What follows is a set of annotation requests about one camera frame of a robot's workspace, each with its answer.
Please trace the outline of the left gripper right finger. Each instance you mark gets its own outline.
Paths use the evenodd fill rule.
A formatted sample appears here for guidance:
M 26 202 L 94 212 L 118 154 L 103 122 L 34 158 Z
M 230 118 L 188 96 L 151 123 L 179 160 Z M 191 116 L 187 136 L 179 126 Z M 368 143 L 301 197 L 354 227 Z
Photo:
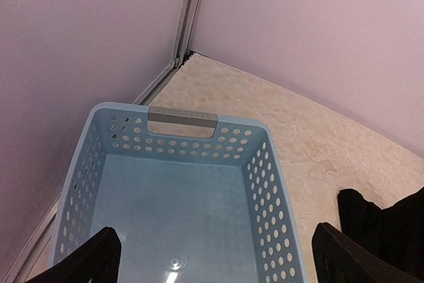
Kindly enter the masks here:
M 319 223 L 312 237 L 318 282 L 419 282 L 376 258 L 330 223 Z

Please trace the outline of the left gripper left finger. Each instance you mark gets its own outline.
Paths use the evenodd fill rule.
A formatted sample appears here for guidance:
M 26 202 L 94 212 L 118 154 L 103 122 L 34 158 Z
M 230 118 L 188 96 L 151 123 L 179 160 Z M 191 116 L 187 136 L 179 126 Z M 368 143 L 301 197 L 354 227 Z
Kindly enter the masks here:
M 116 282 L 121 242 L 112 227 L 104 227 L 52 268 L 31 278 L 39 282 Z

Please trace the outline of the black garment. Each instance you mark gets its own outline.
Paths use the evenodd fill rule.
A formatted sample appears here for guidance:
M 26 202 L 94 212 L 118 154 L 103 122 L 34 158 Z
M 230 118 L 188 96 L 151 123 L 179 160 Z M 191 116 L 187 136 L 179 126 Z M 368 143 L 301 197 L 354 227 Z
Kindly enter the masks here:
M 354 189 L 337 196 L 341 230 L 363 249 L 423 279 L 423 190 L 379 208 Z

